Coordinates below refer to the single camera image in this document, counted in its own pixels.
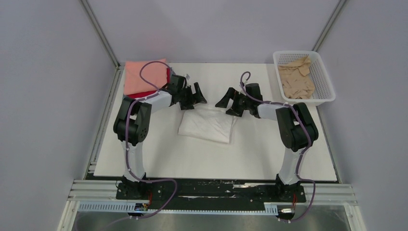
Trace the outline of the white t-shirt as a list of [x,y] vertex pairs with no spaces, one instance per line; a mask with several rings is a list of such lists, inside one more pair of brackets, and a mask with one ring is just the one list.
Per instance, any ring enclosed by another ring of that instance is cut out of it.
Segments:
[[184,112],[178,135],[228,144],[235,122],[223,109],[197,106]]

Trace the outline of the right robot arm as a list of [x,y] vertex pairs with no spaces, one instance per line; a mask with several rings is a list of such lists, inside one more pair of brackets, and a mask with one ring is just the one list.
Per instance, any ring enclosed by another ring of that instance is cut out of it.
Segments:
[[279,200],[287,201],[300,186],[302,159],[319,137],[317,126],[305,103],[291,105],[265,101],[257,83],[241,86],[242,91],[230,87],[215,106],[225,108],[226,114],[230,116],[241,117],[247,110],[256,118],[278,123],[285,153],[281,169],[276,176],[275,195]]

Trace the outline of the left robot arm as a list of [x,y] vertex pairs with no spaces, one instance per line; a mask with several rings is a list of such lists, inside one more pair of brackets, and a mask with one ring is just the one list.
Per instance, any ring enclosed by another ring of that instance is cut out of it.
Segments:
[[206,103],[199,83],[187,84],[187,78],[171,75],[170,82],[155,93],[132,99],[126,96],[116,116],[113,131],[121,141],[125,157],[125,173],[119,191],[126,196],[142,199],[147,193],[143,166],[143,142],[147,138],[151,115],[179,104],[181,110],[193,110],[198,103]]

